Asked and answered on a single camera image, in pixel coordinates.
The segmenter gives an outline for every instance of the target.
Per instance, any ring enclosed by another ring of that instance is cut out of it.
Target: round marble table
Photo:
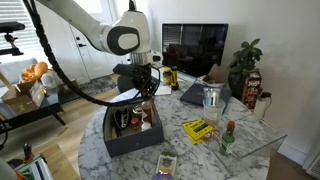
[[[192,145],[181,127],[182,122],[202,117],[203,108],[181,102],[181,95],[191,84],[180,82],[171,95],[156,96],[155,105],[162,121],[165,141],[159,145],[110,158],[103,140],[102,124],[107,107],[102,107],[89,122],[79,147],[79,170],[82,179],[150,180],[156,171],[159,154],[177,154],[175,179],[266,179],[269,159],[259,166],[232,176],[205,143]],[[113,101],[128,99],[135,90],[117,96]],[[231,98],[222,121],[237,120],[252,113],[238,100]]]

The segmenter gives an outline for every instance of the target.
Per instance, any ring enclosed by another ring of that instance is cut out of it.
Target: potted plant
[[[232,95],[239,100],[241,100],[247,74],[258,71],[258,69],[255,68],[255,63],[260,61],[260,56],[263,55],[262,51],[255,47],[259,41],[260,39],[255,39],[251,43],[241,43],[242,49],[233,54],[234,59],[229,65],[229,87]]]

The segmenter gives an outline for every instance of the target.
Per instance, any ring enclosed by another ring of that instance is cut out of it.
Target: table leg
[[[62,125],[66,125],[66,123],[61,119],[61,117],[58,114],[53,114],[53,116],[62,124]]]

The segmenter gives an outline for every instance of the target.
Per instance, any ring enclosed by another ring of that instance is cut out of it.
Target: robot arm
[[[96,21],[74,0],[38,0],[82,32],[99,51],[115,55],[131,53],[133,64],[146,65],[162,55],[150,49],[150,32],[146,16],[135,10],[130,1],[129,11],[114,24]]]

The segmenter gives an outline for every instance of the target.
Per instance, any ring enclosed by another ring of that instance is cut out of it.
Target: tv screen
[[[221,64],[228,24],[162,24],[164,66],[177,66],[191,76],[209,73]]]

